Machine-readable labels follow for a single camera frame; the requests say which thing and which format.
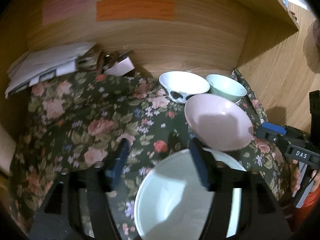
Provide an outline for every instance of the pink bowl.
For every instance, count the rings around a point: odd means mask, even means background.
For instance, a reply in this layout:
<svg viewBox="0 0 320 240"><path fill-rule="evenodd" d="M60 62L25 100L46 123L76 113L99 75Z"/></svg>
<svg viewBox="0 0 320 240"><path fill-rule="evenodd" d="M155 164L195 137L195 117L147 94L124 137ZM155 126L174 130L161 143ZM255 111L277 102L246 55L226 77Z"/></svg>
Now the pink bowl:
<svg viewBox="0 0 320 240"><path fill-rule="evenodd" d="M184 114L196 137L214 150L239 150L253 139L253 127L247 114L235 103L217 95L191 97Z"/></svg>

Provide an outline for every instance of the mint green bowl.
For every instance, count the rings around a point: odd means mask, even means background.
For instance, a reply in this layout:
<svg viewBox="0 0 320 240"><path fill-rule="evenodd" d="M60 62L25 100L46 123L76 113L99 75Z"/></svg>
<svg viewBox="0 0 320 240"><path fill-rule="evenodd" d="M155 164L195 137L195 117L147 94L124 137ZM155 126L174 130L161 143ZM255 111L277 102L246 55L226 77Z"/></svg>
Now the mint green bowl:
<svg viewBox="0 0 320 240"><path fill-rule="evenodd" d="M210 84L210 92L214 95L237 103L247 94L247 90L237 81L226 76L211 74L206 77Z"/></svg>

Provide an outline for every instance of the floral tablecloth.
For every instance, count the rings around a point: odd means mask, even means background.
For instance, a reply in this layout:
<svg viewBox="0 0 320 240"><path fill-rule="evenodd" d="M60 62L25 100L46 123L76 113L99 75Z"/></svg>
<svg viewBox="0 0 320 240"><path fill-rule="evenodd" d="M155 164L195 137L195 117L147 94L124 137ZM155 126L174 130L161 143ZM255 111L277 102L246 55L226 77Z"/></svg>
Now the floral tablecloth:
<svg viewBox="0 0 320 240"><path fill-rule="evenodd" d="M237 70L232 78L248 91L239 106L255 130L267 120L265 112ZM151 78L76 73L35 85L28 110L28 132L20 137L10 167L16 223L30 230L36 209L62 168L86 169L127 138L131 150L122 179L107 195L122 238L134 239L133 208L141 182L160 160L186 148L192 137L184 105L171 102ZM274 144L254 137L247 147L229 154L247 170L259 170L276 198L287 189L288 164ZM88 212L82 216L85 232L92 235Z"/></svg>

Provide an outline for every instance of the orange sleeve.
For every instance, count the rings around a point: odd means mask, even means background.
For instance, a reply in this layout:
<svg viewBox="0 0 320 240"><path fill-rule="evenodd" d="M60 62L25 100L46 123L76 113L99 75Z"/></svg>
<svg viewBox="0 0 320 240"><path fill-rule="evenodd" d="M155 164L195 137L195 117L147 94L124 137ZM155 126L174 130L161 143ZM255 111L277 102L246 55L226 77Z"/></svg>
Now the orange sleeve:
<svg viewBox="0 0 320 240"><path fill-rule="evenodd" d="M306 219L320 197L320 186L312 193L309 193L301 208L294 210L294 225L297 228Z"/></svg>

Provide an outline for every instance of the bowl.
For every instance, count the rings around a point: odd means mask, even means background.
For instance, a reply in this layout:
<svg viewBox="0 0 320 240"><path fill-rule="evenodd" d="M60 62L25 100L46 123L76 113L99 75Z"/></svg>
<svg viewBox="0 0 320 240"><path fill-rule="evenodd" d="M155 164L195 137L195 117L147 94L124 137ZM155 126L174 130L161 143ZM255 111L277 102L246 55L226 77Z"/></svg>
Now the bowl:
<svg viewBox="0 0 320 240"><path fill-rule="evenodd" d="M253 126L247 114L223 97L195 95L187 101L184 114L196 137L214 150L239 150L253 139Z"/></svg>
<svg viewBox="0 0 320 240"><path fill-rule="evenodd" d="M210 89L209 83L203 77L184 71L163 73L159 82L167 91L169 99L180 104L185 104L192 96L206 93Z"/></svg>
<svg viewBox="0 0 320 240"><path fill-rule="evenodd" d="M231 156L210 151L217 161L245 171ZM199 239L211 206L213 192L202 187L188 149L165 158L145 177L138 190L134 221L143 240ZM227 236L236 233L241 189L233 190Z"/></svg>
<svg viewBox="0 0 320 240"><path fill-rule="evenodd" d="M214 95L237 103L247 94L247 90L239 82L222 75L211 74L206 77L210 84L210 91Z"/></svg>

